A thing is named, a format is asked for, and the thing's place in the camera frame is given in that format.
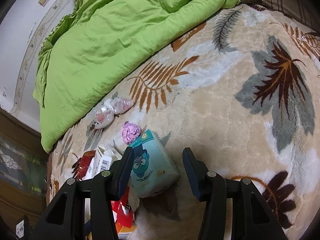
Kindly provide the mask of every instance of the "beige bedspread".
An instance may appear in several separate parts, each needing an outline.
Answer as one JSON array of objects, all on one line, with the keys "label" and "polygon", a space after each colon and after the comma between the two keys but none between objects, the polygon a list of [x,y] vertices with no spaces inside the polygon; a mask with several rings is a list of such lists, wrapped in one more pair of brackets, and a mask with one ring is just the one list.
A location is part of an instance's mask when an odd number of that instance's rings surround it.
[{"label": "beige bedspread", "polygon": [[[135,105],[105,130],[89,112],[52,152],[49,199],[73,176],[73,164],[99,143],[119,151],[125,121],[155,131],[181,178],[142,199],[131,239],[196,239],[204,203],[192,195],[182,164],[191,147],[228,179],[250,177],[288,239],[299,239],[320,206],[319,40],[262,6],[222,10],[123,79],[105,98]],[[226,238],[230,236],[230,209]]]}]

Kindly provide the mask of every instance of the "silver bolt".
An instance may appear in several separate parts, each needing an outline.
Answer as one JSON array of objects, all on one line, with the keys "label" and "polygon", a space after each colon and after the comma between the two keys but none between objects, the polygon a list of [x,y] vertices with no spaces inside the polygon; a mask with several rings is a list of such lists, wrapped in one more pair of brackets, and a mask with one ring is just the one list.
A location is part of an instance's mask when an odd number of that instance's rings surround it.
[{"label": "silver bolt", "polygon": [[111,174],[110,171],[103,171],[103,172],[101,173],[101,175],[102,175],[103,177],[108,177],[108,176],[110,176],[110,174]]},{"label": "silver bolt", "polygon": [[217,176],[217,173],[215,173],[214,171],[208,171],[207,172],[207,175],[209,176],[209,177],[215,177],[215,176]]},{"label": "silver bolt", "polygon": [[243,179],[242,179],[242,182],[243,182],[244,184],[248,185],[248,184],[251,183],[251,180],[248,179],[248,178],[243,178]]},{"label": "silver bolt", "polygon": [[76,182],[75,178],[69,178],[69,179],[67,180],[67,184],[69,184],[69,185],[72,185],[72,184],[74,184],[75,182]]}]

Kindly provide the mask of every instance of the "barcode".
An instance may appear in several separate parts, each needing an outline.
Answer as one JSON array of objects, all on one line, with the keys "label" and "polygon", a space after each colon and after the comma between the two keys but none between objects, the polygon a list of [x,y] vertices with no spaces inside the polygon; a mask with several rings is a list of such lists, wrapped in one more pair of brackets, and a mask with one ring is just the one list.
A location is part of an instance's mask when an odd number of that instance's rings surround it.
[{"label": "barcode", "polygon": [[110,162],[107,160],[102,160],[100,172],[105,171],[109,168]]}]

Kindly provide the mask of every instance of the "green comforter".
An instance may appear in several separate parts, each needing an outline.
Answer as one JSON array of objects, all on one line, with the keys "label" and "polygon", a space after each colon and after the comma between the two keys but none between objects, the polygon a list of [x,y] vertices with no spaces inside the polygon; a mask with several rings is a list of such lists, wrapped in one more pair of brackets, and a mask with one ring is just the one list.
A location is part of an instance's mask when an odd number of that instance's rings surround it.
[{"label": "green comforter", "polygon": [[77,0],[39,53],[33,96],[53,144],[141,62],[239,0]]}]

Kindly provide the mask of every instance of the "crumpled plastic bag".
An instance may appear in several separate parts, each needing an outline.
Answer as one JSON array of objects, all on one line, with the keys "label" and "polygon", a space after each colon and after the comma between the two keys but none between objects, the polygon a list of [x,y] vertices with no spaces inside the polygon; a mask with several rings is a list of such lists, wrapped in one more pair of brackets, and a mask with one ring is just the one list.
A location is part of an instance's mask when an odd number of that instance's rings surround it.
[{"label": "crumpled plastic bag", "polygon": [[133,107],[133,101],[127,98],[108,98],[103,106],[95,111],[95,129],[102,129],[111,124],[115,114],[123,114]]}]

